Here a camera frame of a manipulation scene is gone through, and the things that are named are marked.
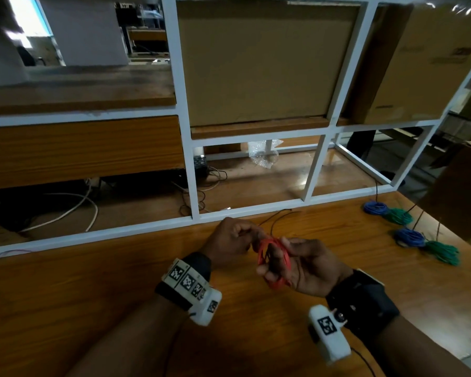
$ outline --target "person's left hand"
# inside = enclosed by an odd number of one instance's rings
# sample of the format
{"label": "person's left hand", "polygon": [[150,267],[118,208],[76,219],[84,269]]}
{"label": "person's left hand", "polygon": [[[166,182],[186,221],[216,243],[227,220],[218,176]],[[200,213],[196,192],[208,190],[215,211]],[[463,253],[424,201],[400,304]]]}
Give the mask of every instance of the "person's left hand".
{"label": "person's left hand", "polygon": [[252,243],[257,243],[265,236],[264,230],[253,222],[226,217],[199,252],[211,259],[214,268],[245,254]]}

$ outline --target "white metal frame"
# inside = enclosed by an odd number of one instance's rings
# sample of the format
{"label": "white metal frame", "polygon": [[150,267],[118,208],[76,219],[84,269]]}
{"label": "white metal frame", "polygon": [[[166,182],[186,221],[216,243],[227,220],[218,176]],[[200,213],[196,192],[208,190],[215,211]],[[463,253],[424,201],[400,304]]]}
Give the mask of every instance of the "white metal frame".
{"label": "white metal frame", "polygon": [[[288,201],[266,203],[256,206],[245,208],[221,210],[219,212],[201,214],[198,208],[197,193],[190,193],[190,201],[192,207],[191,217],[174,218],[163,221],[149,222],[139,225],[131,225],[113,229],[99,230],[89,233],[74,234],[69,236],[31,241],[27,243],[20,243],[15,245],[0,246],[0,254],[10,250],[28,250],[28,251],[42,251],[57,247],[77,245],[81,243],[101,241],[111,238],[124,237],[135,234],[148,233],[158,230],[165,230],[171,228],[178,228],[182,226],[194,225],[199,223],[219,221],[226,216],[244,217],[247,215],[255,215],[261,213],[268,213],[286,208],[301,208],[308,205],[319,204],[324,202],[339,201],[347,198],[355,198],[362,196],[371,196],[375,194],[376,185],[373,187],[349,190],[338,193],[330,193],[327,195],[313,196],[313,190],[317,181],[318,175],[321,171],[321,166],[324,162],[327,149],[335,147],[343,153],[352,162],[357,164],[367,174],[377,180],[378,193],[386,193],[397,190],[403,179],[408,174],[409,170],[419,157],[424,147],[427,145],[429,139],[433,136],[434,132],[441,124],[446,113],[456,100],[459,91],[454,95],[446,110],[444,111],[441,119],[438,120],[422,120],[422,121],[408,121],[403,123],[390,123],[383,125],[356,125],[356,126],[337,126],[339,114],[344,105],[347,91],[352,81],[352,76],[356,69],[361,50],[368,35],[368,30],[372,23],[377,5],[379,2],[394,2],[394,3],[408,3],[408,2],[422,2],[425,0],[330,0],[330,1],[354,1],[361,3],[358,18],[355,22],[354,30],[351,40],[349,42],[344,63],[342,65],[339,80],[335,87],[332,102],[329,106],[327,117],[330,124],[327,127],[318,129],[294,130],[284,132],[268,132],[256,135],[236,135],[224,136],[209,139],[193,140],[190,132],[190,122],[188,114],[187,93],[185,88],[185,76],[183,73],[183,59],[180,45],[180,31],[178,27],[178,17],[176,11],[176,0],[162,0],[164,11],[164,19],[166,24],[166,34],[171,57],[171,69],[173,74],[173,81],[176,93],[177,104],[171,107],[157,107],[157,108],[137,108],[129,110],[110,110],[98,112],[70,112],[70,113],[46,113],[46,114],[28,114],[21,116],[0,116],[0,126],[15,126],[15,125],[30,125],[30,124],[55,124],[69,121],[90,121],[90,120],[111,120],[111,119],[124,119],[124,118],[139,118],[139,117],[154,117],[162,115],[176,114],[179,118],[180,131],[183,144],[183,153],[185,157],[185,166],[187,171],[188,188],[190,191],[196,190],[196,180],[193,164],[193,151],[195,147],[203,147],[209,145],[221,145],[231,143],[242,143],[248,141],[270,141],[272,139],[286,139],[296,138],[303,136],[317,136],[320,135],[319,143],[316,145],[305,145],[295,147],[277,148],[280,153],[295,152],[300,150],[315,150],[314,160],[307,178],[305,188],[303,190],[302,198],[292,199]],[[465,87],[467,81],[471,78],[471,71],[461,84],[462,89]],[[340,145],[340,137],[343,132],[355,131],[368,131],[368,130],[383,130],[395,127],[412,127],[421,126],[424,128],[423,134],[416,141],[411,149],[407,158],[404,160],[402,166],[396,173],[395,178],[390,181],[384,177],[380,172],[375,170],[369,164],[356,157],[349,152],[345,147]],[[212,155],[211,159],[215,158],[229,158],[229,157],[242,157],[247,156],[245,152],[237,152],[233,154],[220,154]],[[6,255],[16,255],[18,253],[7,253]]]}

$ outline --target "hand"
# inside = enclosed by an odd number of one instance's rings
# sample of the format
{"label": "hand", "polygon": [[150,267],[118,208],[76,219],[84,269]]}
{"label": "hand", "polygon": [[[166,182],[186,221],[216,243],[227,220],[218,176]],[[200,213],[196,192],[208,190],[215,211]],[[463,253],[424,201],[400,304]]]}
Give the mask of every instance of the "hand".
{"label": "hand", "polygon": [[211,259],[214,268],[245,254],[264,235],[264,230],[253,222],[226,217],[199,251]]}
{"label": "hand", "polygon": [[257,267],[257,274],[269,281],[280,276],[291,287],[307,295],[326,297],[342,280],[352,275],[352,268],[340,260],[319,240],[285,237],[280,239],[290,255],[291,270],[284,265],[283,250],[269,245],[269,263]]}

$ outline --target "red wire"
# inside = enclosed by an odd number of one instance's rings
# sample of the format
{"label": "red wire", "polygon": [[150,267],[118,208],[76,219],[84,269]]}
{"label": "red wire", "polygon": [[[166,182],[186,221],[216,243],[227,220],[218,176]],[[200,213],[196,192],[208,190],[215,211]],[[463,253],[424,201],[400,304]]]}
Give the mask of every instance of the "red wire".
{"label": "red wire", "polygon": [[[288,270],[291,270],[291,260],[290,260],[290,255],[288,254],[288,250],[286,250],[286,247],[284,247],[284,245],[281,243],[281,241],[277,238],[267,238],[267,239],[263,239],[262,241],[260,241],[260,247],[258,248],[258,265],[266,263],[265,258],[267,257],[268,248],[269,248],[269,245],[271,243],[276,245],[277,247],[279,247],[283,251],[284,265],[286,266],[286,268]],[[272,288],[273,290],[277,290],[280,287],[282,287],[283,285],[291,285],[289,280],[286,280],[281,276],[279,276],[279,279],[277,279],[277,281],[275,281],[275,282],[271,282],[267,279],[265,279],[265,281],[267,282],[269,287]]]}

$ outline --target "plastic bag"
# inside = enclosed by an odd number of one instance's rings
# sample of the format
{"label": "plastic bag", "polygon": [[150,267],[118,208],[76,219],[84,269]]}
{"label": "plastic bag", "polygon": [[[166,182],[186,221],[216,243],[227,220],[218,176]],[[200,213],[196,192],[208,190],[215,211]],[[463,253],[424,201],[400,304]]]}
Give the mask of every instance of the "plastic bag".
{"label": "plastic bag", "polygon": [[270,169],[272,165],[276,163],[279,156],[275,148],[283,141],[273,139],[269,147],[267,146],[267,142],[270,144],[270,140],[248,142],[248,153],[253,163]]}

